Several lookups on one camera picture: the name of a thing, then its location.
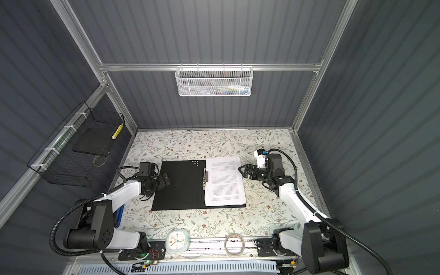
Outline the white printed paper files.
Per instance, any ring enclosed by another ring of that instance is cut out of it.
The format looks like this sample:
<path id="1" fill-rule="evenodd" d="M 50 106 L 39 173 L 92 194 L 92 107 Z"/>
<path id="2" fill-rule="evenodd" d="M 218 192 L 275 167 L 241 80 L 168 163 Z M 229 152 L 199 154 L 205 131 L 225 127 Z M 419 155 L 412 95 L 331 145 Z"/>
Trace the white printed paper files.
<path id="1" fill-rule="evenodd" d="M 245 187 L 243 176 L 239 172 L 240 166 L 239 157 L 206 159 L 205 206 L 245 207 Z"/>

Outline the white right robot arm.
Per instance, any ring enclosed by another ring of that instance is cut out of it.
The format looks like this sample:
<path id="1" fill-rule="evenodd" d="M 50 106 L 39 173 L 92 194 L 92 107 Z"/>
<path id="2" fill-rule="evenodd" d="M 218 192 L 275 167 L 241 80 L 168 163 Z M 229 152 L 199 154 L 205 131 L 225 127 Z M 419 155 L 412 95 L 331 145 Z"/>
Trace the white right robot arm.
<path id="1" fill-rule="evenodd" d="M 259 149 L 254 152 L 256 165 L 239 167 L 245 179 L 260 181 L 274 192 L 293 212 L 299 221 L 299 229 L 278 229 L 272 234 L 271 247 L 275 253 L 283 255 L 292 252 L 302 258 L 305 268 L 311 274 L 323 272 L 340 273 L 349 267 L 346 238 L 337 224 L 333 229 L 324 219 L 327 217 L 303 195 L 299 189 L 297 166 L 294 174 L 286 175 L 283 157 L 287 154 L 278 149 Z"/>

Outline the blue folder with black inside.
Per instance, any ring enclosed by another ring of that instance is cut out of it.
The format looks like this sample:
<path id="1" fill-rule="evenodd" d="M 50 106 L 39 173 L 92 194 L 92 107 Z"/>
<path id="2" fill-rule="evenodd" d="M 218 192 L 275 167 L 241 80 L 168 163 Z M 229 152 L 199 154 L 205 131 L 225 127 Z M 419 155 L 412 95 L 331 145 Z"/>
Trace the blue folder with black inside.
<path id="1" fill-rule="evenodd" d="M 205 206 L 206 159 L 164 161 L 161 173 L 167 173 L 170 185 L 155 193 L 151 210 L 220 209 Z"/>

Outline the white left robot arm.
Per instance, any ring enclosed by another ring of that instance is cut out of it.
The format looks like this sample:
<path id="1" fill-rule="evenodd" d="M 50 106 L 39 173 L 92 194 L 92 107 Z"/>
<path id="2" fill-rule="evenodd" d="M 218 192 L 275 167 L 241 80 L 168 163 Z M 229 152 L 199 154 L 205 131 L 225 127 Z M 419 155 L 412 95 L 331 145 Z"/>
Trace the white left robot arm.
<path id="1" fill-rule="evenodd" d="M 98 252 L 109 249 L 140 249 L 147 253 L 150 250 L 144 233 L 117 229 L 114 215 L 131 199 L 140 195 L 149 199 L 157 191 L 168 187 L 169 177 L 159 171 L 158 165 L 142 162 L 137 173 L 129 178 L 121 178 L 122 184 L 72 212 L 73 228 L 66 234 L 65 248 Z"/>

